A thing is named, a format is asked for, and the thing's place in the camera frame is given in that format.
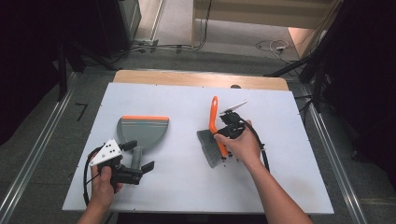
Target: forearm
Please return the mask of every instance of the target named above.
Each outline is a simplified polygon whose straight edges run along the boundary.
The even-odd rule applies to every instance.
[[[106,209],[89,204],[78,224],[99,224],[106,214]]]
[[[269,223],[312,223],[260,161],[247,164]]]

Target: person's left hand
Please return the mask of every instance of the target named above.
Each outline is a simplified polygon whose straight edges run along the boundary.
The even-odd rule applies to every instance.
[[[91,167],[92,177],[98,175],[98,167],[95,165]],[[105,166],[99,176],[92,180],[92,196],[89,205],[94,205],[97,208],[107,210],[113,202],[114,189],[110,184],[111,168]],[[119,183],[116,192],[119,192],[123,184]]]

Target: table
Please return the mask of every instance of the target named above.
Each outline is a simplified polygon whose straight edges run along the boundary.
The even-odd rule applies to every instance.
[[[257,90],[260,88],[259,82],[271,90]],[[230,89],[230,84],[257,89]],[[85,209],[79,196],[82,195],[85,158],[107,138],[117,140],[118,119],[125,113],[133,113],[169,116],[170,123],[161,143],[145,151],[142,157],[142,164],[156,162],[154,170],[143,176],[140,185],[124,186],[115,196],[112,210],[262,214],[259,195],[243,164],[231,158],[211,169],[205,160],[196,131],[207,129],[214,94],[219,97],[219,110],[247,99],[248,103],[237,112],[243,117],[248,115],[257,133],[265,136],[262,141],[267,147],[273,176],[306,213],[333,213],[298,108],[282,78],[157,71],[119,71],[114,82],[108,85],[63,210]],[[121,162],[129,165],[127,161],[131,160],[132,155],[124,153],[123,156]]]
[[[289,27],[295,48],[304,57],[330,27],[341,3],[341,0],[213,0],[209,19]],[[206,18],[208,4],[209,0],[193,0],[192,46],[195,19]]]

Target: white tabletop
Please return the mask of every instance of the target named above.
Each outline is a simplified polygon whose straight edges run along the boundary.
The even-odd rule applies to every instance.
[[[271,174],[307,214],[332,214],[332,205],[298,108],[290,91],[238,90],[110,83],[64,201],[63,210],[84,210],[82,176],[87,155],[117,137],[123,115],[167,116],[165,137],[145,149],[142,164],[155,161],[140,185],[124,185],[112,210],[155,213],[260,214],[262,204],[245,166],[235,158],[209,167],[196,132],[207,129],[214,95],[219,110],[248,101],[237,112],[251,119],[265,144]],[[224,127],[220,118],[218,128]],[[132,154],[121,163],[130,166]]]

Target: orange handle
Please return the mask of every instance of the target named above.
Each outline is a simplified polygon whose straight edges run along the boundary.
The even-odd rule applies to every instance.
[[[216,128],[216,115],[218,114],[218,97],[214,96],[212,100],[212,106],[210,106],[210,119],[209,119],[209,130],[213,134],[215,134],[218,129]],[[221,152],[221,156],[226,157],[228,155],[227,148],[220,142],[218,142],[218,146]]]

